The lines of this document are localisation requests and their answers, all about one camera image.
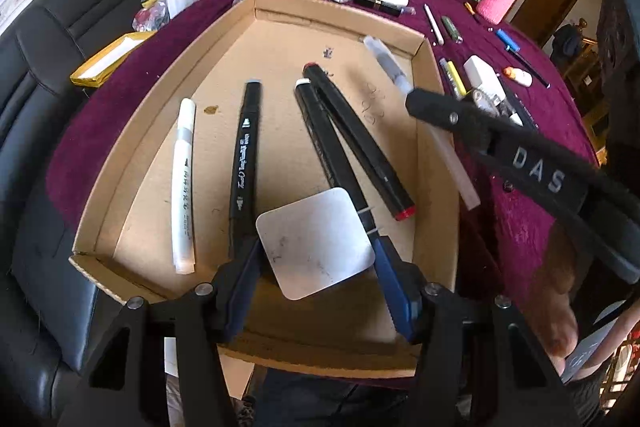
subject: table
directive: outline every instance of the table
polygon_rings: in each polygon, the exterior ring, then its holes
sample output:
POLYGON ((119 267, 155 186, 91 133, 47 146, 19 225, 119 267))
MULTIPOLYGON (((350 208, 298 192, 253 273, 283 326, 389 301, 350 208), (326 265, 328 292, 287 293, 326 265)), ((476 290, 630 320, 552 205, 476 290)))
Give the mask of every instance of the table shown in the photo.
MULTIPOLYGON (((405 14, 397 20, 430 38, 431 27, 422 10, 422 4, 427 2, 437 19, 444 14, 450 16, 464 39, 462 44, 454 44, 446 38, 444 46, 434 47, 436 59, 453 60, 461 74, 462 64, 472 54, 497 71, 513 65, 513 58, 499 39, 466 12, 465 1, 411 0, 416 15, 405 14)), ((149 44, 137 49, 71 122, 47 171, 50 200, 69 225, 78 225, 102 163, 145 95, 191 41, 227 11, 232 2, 201 0, 180 13, 151 37, 149 44)), ((595 162, 580 115, 556 68, 524 35, 508 24, 501 26, 521 45, 522 55, 552 85, 550 89, 544 89, 538 82, 528 89, 512 86, 540 131, 595 162)), ((462 147, 456 145, 456 151, 482 201, 473 211, 461 210, 459 291, 472 298, 486 298, 504 291, 521 303, 527 295, 532 272, 542 261, 553 219, 517 191, 503 190, 503 180, 487 173, 462 147)))

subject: metal screw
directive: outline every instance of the metal screw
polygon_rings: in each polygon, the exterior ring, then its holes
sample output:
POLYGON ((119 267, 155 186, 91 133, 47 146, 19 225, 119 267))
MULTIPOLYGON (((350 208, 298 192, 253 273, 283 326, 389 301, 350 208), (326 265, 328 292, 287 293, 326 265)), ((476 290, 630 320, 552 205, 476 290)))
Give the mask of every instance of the metal screw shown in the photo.
POLYGON ((511 299, 505 295, 497 295, 494 299, 494 303, 500 309, 507 309, 511 307, 511 299))
POLYGON ((137 310, 145 303, 145 299, 142 297, 132 297, 127 301, 127 308, 130 310, 137 310))
POLYGON ((213 286, 208 282, 200 283, 196 286, 195 292, 196 295, 200 297, 204 297, 205 295, 209 295, 213 291, 213 286))
POLYGON ((427 293, 427 295, 435 297, 440 291, 440 285, 435 282, 428 282, 427 286, 424 287, 424 291, 427 293))

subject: yellow highlighter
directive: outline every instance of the yellow highlighter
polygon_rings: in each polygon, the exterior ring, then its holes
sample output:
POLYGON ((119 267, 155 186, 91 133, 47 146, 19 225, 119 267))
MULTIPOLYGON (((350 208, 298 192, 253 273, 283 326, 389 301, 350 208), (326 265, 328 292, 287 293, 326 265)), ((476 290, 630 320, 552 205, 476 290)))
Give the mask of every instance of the yellow highlighter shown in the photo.
POLYGON ((456 83, 456 87, 460 91, 460 94, 462 96, 465 96, 466 95, 465 84, 462 83, 462 78, 460 78, 460 74, 458 73, 458 70, 456 69, 453 62, 449 61, 447 62, 447 64, 449 65, 449 69, 451 70, 451 74, 453 75, 453 80, 456 83))

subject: black leather sofa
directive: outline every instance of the black leather sofa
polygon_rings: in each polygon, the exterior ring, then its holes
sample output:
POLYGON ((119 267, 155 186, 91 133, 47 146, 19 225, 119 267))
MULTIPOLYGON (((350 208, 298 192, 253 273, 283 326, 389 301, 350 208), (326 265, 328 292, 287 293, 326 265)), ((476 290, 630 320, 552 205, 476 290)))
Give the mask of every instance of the black leather sofa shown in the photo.
POLYGON ((0 425, 52 425, 119 305, 69 263, 48 158, 86 99, 69 81, 140 0, 34 0, 0 36, 0 425))

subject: door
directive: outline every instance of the door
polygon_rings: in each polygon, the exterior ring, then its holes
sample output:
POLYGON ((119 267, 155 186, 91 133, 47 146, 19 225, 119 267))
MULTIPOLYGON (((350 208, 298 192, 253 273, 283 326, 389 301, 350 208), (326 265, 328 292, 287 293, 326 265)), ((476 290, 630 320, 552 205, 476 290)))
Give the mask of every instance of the door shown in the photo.
POLYGON ((551 38, 577 0, 524 0, 511 24, 540 47, 551 38))

